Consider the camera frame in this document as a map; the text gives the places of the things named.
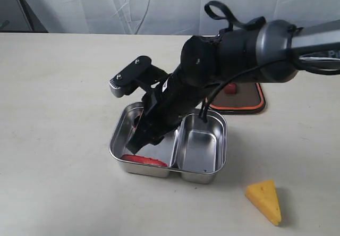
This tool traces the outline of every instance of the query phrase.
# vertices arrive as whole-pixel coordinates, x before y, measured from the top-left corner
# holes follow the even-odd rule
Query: orange-rimmed board
[[[259,83],[237,83],[236,94],[226,94],[222,90],[210,108],[222,114],[257,114],[265,106],[265,96]]]

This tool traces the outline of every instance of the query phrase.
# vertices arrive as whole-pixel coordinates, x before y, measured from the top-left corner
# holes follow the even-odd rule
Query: white curtain
[[[209,0],[26,0],[49,32],[210,35],[226,26]],[[340,0],[219,0],[244,22],[264,15],[310,26],[340,19]]]

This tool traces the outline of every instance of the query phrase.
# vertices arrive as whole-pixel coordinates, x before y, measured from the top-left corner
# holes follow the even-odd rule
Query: divided metal container
[[[142,110],[142,103],[127,106],[110,141],[110,153],[122,169],[159,178],[166,178],[173,171],[190,182],[210,183],[226,163],[227,124],[223,116],[208,111],[208,122],[203,123],[197,117],[199,109],[194,109],[183,119],[180,127],[168,133],[160,144],[146,145],[137,153],[168,165],[160,167],[120,159],[125,154],[131,154],[125,145],[133,134],[134,118]]]

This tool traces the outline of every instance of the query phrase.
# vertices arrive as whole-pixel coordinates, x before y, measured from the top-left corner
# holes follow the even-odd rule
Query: red tomato slice
[[[168,167],[166,163],[163,163],[160,160],[138,156],[138,155],[123,155],[121,157],[124,161],[134,162],[134,163],[142,163],[142,164],[150,164],[155,166],[161,166],[161,167]]]

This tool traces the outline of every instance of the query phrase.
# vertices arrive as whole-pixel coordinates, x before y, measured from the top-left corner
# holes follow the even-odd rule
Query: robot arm
[[[212,6],[224,16],[216,15]],[[215,37],[191,37],[173,73],[167,74],[153,66],[147,56],[140,56],[110,81],[116,97],[129,95],[138,87],[146,91],[143,113],[136,117],[135,132],[126,145],[133,154],[147,144],[160,143],[201,102],[200,117],[206,121],[210,103],[231,81],[287,82],[299,70],[340,74],[339,61],[303,57],[340,48],[340,20],[297,28],[283,20],[266,22],[263,17],[240,23],[218,1],[207,3],[205,11],[215,20],[227,20],[228,28]]]

